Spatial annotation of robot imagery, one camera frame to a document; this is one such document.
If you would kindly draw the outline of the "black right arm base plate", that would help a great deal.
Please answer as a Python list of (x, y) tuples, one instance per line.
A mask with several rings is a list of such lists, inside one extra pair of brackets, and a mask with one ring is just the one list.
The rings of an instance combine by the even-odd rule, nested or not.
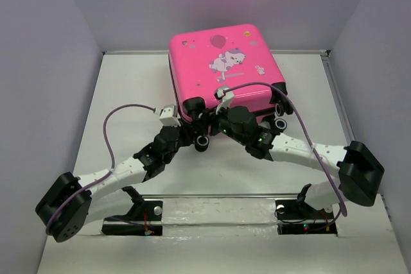
[(275, 201), (275, 218), (279, 235), (337, 235), (332, 208), (315, 210), (295, 199)]

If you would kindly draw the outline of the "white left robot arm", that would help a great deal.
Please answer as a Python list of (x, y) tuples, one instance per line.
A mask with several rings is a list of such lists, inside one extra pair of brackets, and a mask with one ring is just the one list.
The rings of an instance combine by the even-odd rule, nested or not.
[(153, 141), (123, 162), (82, 176), (61, 174), (35, 207), (46, 234), (58, 243), (73, 237), (91, 217), (91, 208), (102, 198), (162, 173), (182, 147), (205, 151), (209, 138), (188, 126), (164, 126)]

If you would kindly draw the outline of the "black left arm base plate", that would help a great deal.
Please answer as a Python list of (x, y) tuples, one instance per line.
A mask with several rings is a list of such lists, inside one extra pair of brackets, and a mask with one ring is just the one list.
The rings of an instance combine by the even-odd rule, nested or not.
[(145, 200), (133, 205), (125, 215), (104, 219), (101, 232), (113, 236), (162, 236), (162, 208), (161, 200)]

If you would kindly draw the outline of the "pink hard-shell suitcase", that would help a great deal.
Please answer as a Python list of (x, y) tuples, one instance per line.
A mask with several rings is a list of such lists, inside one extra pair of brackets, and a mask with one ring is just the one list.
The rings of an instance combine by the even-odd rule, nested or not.
[(222, 86), (241, 85), (231, 105), (247, 107), (258, 121), (293, 112), (282, 97), (283, 74), (253, 24), (177, 34), (168, 60), (179, 114), (187, 123), (198, 123), (204, 109), (218, 105), (214, 93)]

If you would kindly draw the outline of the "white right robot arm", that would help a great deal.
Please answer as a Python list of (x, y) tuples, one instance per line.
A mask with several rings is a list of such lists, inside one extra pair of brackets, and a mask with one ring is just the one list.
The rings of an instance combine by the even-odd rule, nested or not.
[(211, 133), (222, 133), (244, 146), (254, 158), (287, 162), (322, 171), (327, 180), (305, 185), (295, 202), (297, 213), (309, 218), (318, 210), (350, 201), (372, 207), (385, 172), (362, 142), (330, 146), (290, 137), (281, 128), (258, 124), (246, 107), (221, 108), (211, 114)]

